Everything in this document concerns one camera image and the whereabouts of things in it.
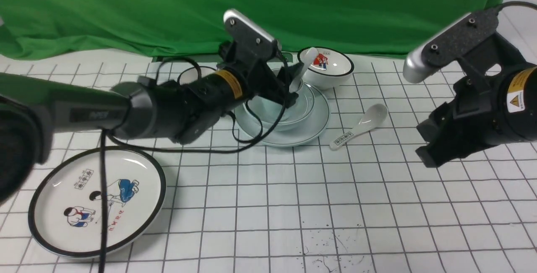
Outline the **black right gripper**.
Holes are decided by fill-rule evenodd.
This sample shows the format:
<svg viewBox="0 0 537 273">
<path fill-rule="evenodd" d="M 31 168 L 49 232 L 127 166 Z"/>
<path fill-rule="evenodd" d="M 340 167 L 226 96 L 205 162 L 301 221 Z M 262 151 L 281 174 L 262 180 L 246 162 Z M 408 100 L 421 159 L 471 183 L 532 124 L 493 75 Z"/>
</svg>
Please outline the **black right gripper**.
<svg viewBox="0 0 537 273">
<path fill-rule="evenodd" d="M 433 110 L 417 126 L 426 145 L 416 154 L 427 168 L 464 159 L 479 151 L 510 143 L 510 130 L 499 100 L 501 77 L 486 76 L 489 88 L 479 93 L 468 76 L 455 85 L 455 97 Z"/>
</svg>

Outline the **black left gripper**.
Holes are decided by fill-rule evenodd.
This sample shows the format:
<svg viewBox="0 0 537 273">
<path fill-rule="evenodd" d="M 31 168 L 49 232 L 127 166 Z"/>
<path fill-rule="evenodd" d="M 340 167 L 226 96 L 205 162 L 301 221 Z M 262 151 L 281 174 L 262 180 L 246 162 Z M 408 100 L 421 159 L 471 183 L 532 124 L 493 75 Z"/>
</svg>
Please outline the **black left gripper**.
<svg viewBox="0 0 537 273">
<path fill-rule="evenodd" d="M 218 75 L 227 83 L 234 99 L 245 101 L 260 96 L 284 107 L 294 105 L 298 93 L 289 92 L 292 65 L 273 72 L 267 61 L 242 51 L 236 42 L 222 42 L 218 55 L 222 59 Z"/>
</svg>

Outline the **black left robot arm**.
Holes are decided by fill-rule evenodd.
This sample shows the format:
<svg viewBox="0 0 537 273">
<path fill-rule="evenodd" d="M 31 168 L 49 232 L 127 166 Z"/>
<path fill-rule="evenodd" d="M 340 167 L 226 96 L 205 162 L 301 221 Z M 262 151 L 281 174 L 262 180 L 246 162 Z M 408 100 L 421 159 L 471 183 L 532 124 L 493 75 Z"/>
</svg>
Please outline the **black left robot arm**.
<svg viewBox="0 0 537 273">
<path fill-rule="evenodd" d="M 37 164 L 44 164 L 56 133 L 102 131 L 121 139 L 168 138 L 187 145 L 234 108 L 259 96 L 291 107 L 290 91 L 307 66 L 273 72 L 267 59 L 238 42 L 223 42 L 218 70 L 186 84 L 141 76 L 110 91 L 1 74 L 1 201 L 9 199 Z"/>
</svg>

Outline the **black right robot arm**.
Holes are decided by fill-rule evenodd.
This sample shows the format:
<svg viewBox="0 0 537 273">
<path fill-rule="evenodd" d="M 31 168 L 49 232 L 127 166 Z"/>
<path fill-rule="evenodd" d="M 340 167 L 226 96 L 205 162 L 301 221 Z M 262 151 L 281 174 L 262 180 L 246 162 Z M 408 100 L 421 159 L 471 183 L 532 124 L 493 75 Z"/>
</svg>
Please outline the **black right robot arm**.
<svg viewBox="0 0 537 273">
<path fill-rule="evenodd" d="M 416 154 L 428 168 L 502 144 L 536 141 L 535 66 L 515 65 L 486 76 L 489 90 L 484 93 L 469 80 L 458 80 L 454 99 L 417 126 L 426 145 Z"/>
</svg>

